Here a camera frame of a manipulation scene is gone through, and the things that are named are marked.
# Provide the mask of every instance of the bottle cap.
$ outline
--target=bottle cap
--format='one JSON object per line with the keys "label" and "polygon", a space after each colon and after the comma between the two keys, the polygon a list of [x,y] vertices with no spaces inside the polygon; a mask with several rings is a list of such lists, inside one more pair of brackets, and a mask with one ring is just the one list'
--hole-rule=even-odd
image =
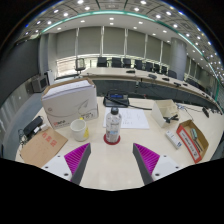
{"label": "bottle cap", "polygon": [[119,112],[119,110],[118,110],[117,107],[112,107],[112,108],[111,108],[111,114],[113,114],[113,115],[117,115],[118,112]]}

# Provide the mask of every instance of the black office chair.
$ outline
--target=black office chair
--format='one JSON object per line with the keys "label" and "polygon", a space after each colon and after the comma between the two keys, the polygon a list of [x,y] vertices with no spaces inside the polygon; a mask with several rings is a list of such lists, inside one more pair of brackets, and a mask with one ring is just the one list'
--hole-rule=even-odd
{"label": "black office chair", "polygon": [[86,66],[85,66],[85,60],[84,58],[76,58],[75,60],[75,70],[77,71],[77,74],[75,74],[75,76],[79,76],[81,74],[82,70],[85,70]]}
{"label": "black office chair", "polygon": [[113,68],[122,68],[121,58],[113,58],[112,57],[112,64],[111,64],[111,66]]}
{"label": "black office chair", "polygon": [[153,72],[152,69],[153,69],[153,64],[151,62],[146,62],[145,63],[145,71]]}
{"label": "black office chair", "polygon": [[131,68],[131,59],[123,58],[123,68]]}
{"label": "black office chair", "polygon": [[177,73],[172,70],[168,70],[168,77],[177,79]]}
{"label": "black office chair", "polygon": [[154,64],[153,70],[154,70],[154,72],[159,73],[160,66],[158,64]]}
{"label": "black office chair", "polygon": [[97,67],[108,67],[108,62],[106,57],[98,57]]}
{"label": "black office chair", "polygon": [[166,75],[167,74],[167,67],[162,66],[161,74],[163,74],[163,75]]}
{"label": "black office chair", "polygon": [[142,70],[142,60],[135,60],[135,66],[136,69]]}

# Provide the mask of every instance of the document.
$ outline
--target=document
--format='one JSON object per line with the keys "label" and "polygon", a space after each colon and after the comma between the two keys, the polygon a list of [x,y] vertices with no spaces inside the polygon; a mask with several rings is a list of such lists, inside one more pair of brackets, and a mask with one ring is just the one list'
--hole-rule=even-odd
{"label": "document", "polygon": [[[103,127],[106,127],[106,116],[110,113],[111,107],[106,107]],[[119,108],[119,113],[122,116],[121,128],[133,129],[149,129],[149,124],[145,113],[142,109]]]}
{"label": "document", "polygon": [[51,97],[55,97],[55,96],[60,96],[63,94],[68,94],[68,93],[74,93],[74,92],[78,92],[78,91],[82,91],[88,88],[93,88],[94,86],[91,85],[87,80],[83,80],[80,82],[73,82],[73,83],[68,83],[66,85],[62,85],[62,86],[57,86],[54,87],[52,89],[50,89],[44,96],[43,96],[43,100],[44,99],[49,99]]}

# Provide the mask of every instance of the wall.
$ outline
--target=wall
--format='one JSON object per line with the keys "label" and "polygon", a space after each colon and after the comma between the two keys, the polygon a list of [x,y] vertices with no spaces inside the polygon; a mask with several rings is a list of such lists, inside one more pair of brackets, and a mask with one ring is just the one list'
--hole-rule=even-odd
{"label": "wall", "polygon": [[0,107],[22,83],[39,73],[39,39],[15,46],[0,65]]}

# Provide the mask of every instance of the plastic bottle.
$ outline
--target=plastic bottle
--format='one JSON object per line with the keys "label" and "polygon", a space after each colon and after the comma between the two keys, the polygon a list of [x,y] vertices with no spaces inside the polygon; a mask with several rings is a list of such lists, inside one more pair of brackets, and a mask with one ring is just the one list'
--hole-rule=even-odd
{"label": "plastic bottle", "polygon": [[106,116],[106,139],[110,143],[115,143],[120,135],[122,117],[117,107],[112,107],[111,112]]}

